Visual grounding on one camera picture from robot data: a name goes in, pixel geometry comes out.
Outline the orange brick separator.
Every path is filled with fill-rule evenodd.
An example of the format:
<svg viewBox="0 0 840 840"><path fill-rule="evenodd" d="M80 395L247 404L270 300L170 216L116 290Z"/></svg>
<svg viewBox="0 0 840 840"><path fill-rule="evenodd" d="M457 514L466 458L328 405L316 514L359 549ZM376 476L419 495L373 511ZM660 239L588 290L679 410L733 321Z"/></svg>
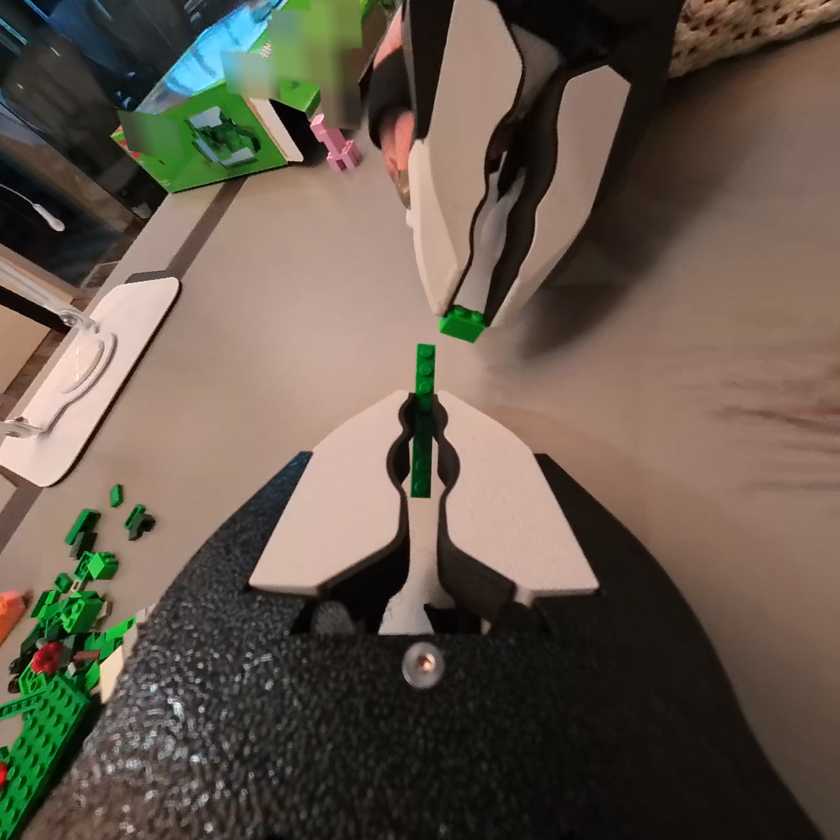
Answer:
<svg viewBox="0 0 840 840"><path fill-rule="evenodd" d="M1 593L1 645L4 645L16 626L28 614L31 597L31 591L12 590Z"/></svg>

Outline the small bright green lego piece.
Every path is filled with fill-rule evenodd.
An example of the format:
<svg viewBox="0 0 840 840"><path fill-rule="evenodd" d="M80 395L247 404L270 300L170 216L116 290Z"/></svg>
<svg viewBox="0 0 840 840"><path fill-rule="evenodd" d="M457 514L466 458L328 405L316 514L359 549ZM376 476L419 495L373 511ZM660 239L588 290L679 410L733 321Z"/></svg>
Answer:
<svg viewBox="0 0 840 840"><path fill-rule="evenodd" d="M467 343L475 343L486 329L487 324L482 312L460 305L454 305L438 321L441 334Z"/></svg>

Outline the person's right hand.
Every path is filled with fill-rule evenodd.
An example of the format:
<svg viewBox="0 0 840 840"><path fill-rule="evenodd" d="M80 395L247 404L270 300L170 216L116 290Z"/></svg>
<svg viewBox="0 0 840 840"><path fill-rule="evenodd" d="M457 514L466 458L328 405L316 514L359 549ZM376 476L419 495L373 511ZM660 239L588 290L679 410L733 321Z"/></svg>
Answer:
<svg viewBox="0 0 840 840"><path fill-rule="evenodd" d="M369 134L403 203L410 204L408 160L415 114L403 52L403 21L396 14L376 51L368 99Z"/></svg>

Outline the pink lego figure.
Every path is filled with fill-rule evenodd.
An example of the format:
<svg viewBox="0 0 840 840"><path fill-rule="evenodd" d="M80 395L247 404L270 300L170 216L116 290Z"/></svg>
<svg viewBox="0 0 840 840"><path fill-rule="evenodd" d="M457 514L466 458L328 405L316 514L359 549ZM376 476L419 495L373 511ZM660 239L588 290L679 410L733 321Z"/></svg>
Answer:
<svg viewBox="0 0 840 840"><path fill-rule="evenodd" d="M327 163L334 172L351 171L362 162L362 154L355 141L346 139L341 130L327 126L323 113L311 119L310 129L327 151Z"/></svg>

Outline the pile of lego pieces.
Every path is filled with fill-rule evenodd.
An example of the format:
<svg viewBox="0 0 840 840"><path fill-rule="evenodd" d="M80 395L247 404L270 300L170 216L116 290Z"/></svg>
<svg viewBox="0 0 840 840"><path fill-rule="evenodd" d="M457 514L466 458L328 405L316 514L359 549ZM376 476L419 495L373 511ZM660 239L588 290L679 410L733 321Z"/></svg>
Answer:
<svg viewBox="0 0 840 840"><path fill-rule="evenodd" d="M109 628L113 602L93 588L112 582L119 557L98 547L99 510L83 508L63 543L72 569L31 598L33 622L7 667L2 722L20 733L1 748L1 838L17 838L113 693L140 629L153 611Z"/></svg>

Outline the green lego box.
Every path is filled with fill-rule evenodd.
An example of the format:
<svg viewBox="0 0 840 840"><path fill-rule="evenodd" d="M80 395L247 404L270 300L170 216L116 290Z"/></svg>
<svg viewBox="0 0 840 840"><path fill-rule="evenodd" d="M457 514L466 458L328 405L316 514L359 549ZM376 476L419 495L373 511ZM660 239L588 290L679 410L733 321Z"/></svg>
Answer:
<svg viewBox="0 0 840 840"><path fill-rule="evenodd" d="M270 98L244 97L219 80L192 96L160 82L118 111L112 140L168 193L301 163L314 144L317 86L282 81Z"/></svg>

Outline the long green lego plate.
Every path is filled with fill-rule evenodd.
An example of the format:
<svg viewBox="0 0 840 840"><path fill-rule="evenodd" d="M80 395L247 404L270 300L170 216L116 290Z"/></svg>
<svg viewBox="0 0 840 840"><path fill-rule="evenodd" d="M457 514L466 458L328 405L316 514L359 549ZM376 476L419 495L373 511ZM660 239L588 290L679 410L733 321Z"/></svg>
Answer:
<svg viewBox="0 0 840 840"><path fill-rule="evenodd" d="M415 421L412 448L411 496L429 498L432 486L436 347L416 347Z"/></svg>

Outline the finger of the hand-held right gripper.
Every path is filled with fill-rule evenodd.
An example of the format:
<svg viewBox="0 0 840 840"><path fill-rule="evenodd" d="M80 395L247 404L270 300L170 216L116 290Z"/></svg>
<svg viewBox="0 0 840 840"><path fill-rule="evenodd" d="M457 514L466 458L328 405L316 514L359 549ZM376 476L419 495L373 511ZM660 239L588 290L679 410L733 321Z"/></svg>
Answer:
<svg viewBox="0 0 840 840"><path fill-rule="evenodd" d="M429 307L443 317L470 267L490 142L519 100L523 62L494 2L410 2L406 17L415 257Z"/></svg>
<svg viewBox="0 0 840 840"><path fill-rule="evenodd" d="M608 65L557 70L534 102L520 142L523 179L490 276L485 317L518 312L581 233L599 192L629 82Z"/></svg>

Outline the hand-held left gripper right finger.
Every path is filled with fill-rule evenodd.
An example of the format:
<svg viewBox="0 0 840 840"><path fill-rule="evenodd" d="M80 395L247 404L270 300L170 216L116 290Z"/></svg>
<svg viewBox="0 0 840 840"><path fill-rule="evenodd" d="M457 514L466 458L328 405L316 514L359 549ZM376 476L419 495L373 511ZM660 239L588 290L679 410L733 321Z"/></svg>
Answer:
<svg viewBox="0 0 840 840"><path fill-rule="evenodd" d="M596 593L595 573L530 447L449 392L436 394L434 420L444 484L437 575L456 605L493 624L509 604Z"/></svg>

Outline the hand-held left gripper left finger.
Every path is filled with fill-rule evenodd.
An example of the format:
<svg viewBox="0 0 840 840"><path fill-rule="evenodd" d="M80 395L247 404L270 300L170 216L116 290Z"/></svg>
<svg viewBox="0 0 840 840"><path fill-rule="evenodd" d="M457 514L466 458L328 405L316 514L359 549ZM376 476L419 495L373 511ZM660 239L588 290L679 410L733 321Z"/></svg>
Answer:
<svg viewBox="0 0 840 840"><path fill-rule="evenodd" d="M262 592L343 604L381 621L404 586L413 394L398 390L315 449L249 578Z"/></svg>

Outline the person's right forearm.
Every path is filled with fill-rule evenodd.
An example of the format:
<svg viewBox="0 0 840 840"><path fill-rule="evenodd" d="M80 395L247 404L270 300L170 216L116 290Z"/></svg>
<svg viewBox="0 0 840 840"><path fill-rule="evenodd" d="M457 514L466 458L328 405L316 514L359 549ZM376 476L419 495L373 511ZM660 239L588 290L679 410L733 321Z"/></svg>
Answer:
<svg viewBox="0 0 840 840"><path fill-rule="evenodd" d="M685 1L675 29L668 77L683 77L838 21L838 1Z"/></svg>

